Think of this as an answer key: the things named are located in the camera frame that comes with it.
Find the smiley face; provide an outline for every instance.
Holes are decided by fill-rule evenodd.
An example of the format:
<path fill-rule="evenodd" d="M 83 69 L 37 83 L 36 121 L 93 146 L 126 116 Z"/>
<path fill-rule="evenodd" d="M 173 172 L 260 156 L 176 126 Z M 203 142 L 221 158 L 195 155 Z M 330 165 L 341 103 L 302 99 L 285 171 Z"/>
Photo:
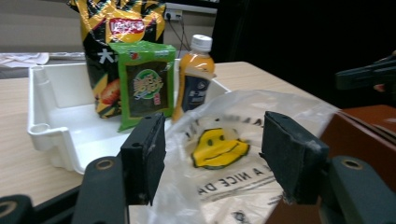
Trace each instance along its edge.
<path fill-rule="evenodd" d="M 205 130 L 191 153 L 194 167 L 222 169 L 246 156 L 249 144 L 239 139 L 227 140 L 221 128 Z"/>

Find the bottle label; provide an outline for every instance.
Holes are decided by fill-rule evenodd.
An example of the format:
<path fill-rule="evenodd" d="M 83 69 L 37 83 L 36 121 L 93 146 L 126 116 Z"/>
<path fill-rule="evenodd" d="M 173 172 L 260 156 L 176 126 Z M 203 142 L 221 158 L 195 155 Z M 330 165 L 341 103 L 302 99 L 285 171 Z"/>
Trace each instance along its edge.
<path fill-rule="evenodd" d="M 186 70 L 183 111 L 192 110 L 205 102 L 206 91 L 212 78 L 213 75 L 208 73 Z"/>

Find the wall outlet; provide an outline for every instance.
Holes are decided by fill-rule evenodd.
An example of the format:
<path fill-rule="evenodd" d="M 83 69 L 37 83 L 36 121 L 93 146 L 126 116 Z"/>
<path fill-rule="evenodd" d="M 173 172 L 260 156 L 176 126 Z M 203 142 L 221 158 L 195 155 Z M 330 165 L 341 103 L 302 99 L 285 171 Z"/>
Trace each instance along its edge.
<path fill-rule="evenodd" d="M 182 10 L 180 9 L 166 9 L 165 10 L 165 19 L 171 21 L 179 21 L 182 16 Z"/>

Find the wall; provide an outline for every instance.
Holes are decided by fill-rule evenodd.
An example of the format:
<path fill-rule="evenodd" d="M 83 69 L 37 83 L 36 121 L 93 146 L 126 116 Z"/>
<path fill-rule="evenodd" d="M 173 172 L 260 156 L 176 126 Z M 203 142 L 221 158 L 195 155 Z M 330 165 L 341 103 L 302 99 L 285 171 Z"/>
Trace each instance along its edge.
<path fill-rule="evenodd" d="M 79 33 L 79 15 L 67 0 L 2 1 L 0 6 L 0 52 L 73 52 L 83 51 Z M 195 34 L 212 35 L 215 14 L 183 10 L 184 30 L 190 42 Z M 164 44 L 180 49 L 179 21 L 166 23 Z"/>

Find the table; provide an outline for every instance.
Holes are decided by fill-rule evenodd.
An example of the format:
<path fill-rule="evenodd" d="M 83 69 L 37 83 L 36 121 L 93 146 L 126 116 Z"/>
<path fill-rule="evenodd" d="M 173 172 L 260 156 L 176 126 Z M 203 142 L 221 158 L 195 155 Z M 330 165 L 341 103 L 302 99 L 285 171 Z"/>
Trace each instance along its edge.
<path fill-rule="evenodd" d="M 231 91 L 268 90 L 315 96 L 244 62 L 217 63 L 216 80 Z M 0 197 L 26 194 L 38 205 L 81 184 L 82 175 L 53 167 L 27 132 L 28 82 L 0 80 Z"/>

